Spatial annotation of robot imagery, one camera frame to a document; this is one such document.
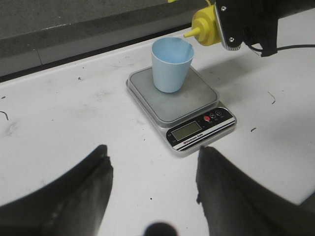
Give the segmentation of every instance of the lcd display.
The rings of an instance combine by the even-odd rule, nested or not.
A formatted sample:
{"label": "lcd display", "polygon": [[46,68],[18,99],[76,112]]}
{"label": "lcd display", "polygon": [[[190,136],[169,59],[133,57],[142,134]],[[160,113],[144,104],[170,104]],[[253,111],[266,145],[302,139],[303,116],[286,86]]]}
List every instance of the lcd display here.
{"label": "lcd display", "polygon": [[197,131],[201,130],[201,127],[197,124],[196,121],[193,121],[192,123],[189,123],[177,130],[174,130],[172,134],[174,135],[175,139],[177,141],[189,136],[190,134],[193,134]]}

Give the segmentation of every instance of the electronic scale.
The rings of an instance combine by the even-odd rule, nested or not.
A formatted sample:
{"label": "electronic scale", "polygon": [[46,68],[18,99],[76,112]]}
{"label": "electronic scale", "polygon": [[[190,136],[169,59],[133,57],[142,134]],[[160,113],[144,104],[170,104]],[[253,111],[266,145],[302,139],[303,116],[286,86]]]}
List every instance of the electronic scale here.
{"label": "electronic scale", "polygon": [[181,89],[159,91],[152,67],[136,71],[127,88],[169,147],[177,154],[190,154],[232,132],[235,116],[219,102],[218,93],[191,67]]}

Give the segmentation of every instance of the red button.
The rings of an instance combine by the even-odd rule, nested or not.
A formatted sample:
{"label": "red button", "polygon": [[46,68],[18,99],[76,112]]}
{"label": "red button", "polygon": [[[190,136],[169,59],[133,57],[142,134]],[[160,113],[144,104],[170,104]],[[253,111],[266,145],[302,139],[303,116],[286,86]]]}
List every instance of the red button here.
{"label": "red button", "polygon": [[210,117],[208,117],[208,116],[204,116],[203,119],[204,119],[205,121],[207,121],[207,122],[209,122],[209,121],[211,120]]}

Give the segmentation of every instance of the white table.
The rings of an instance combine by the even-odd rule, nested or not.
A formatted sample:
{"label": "white table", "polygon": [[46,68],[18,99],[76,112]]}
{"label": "white table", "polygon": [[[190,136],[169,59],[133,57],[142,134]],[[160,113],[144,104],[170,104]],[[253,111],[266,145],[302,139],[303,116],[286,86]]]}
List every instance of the white table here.
{"label": "white table", "polygon": [[[314,22],[314,10],[280,20],[278,46],[315,43]],[[130,73],[151,65],[154,41],[0,84],[0,111],[9,119],[0,113],[0,205],[106,144],[114,182],[100,236],[140,236],[157,221],[181,236],[208,235],[196,203],[198,153],[175,157],[126,89]],[[188,41],[193,67],[238,119],[235,131],[212,146],[268,189],[301,203],[315,189],[315,50],[260,58],[244,45],[228,52]]]}

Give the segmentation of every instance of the blue paper cup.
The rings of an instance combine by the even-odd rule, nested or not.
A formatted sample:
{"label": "blue paper cup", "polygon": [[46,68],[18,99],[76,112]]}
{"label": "blue paper cup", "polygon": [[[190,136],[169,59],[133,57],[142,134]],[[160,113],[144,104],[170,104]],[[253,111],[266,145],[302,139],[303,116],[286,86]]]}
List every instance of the blue paper cup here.
{"label": "blue paper cup", "polygon": [[181,38],[167,37],[152,45],[153,82],[162,92],[176,92],[183,85],[193,58],[192,45]]}

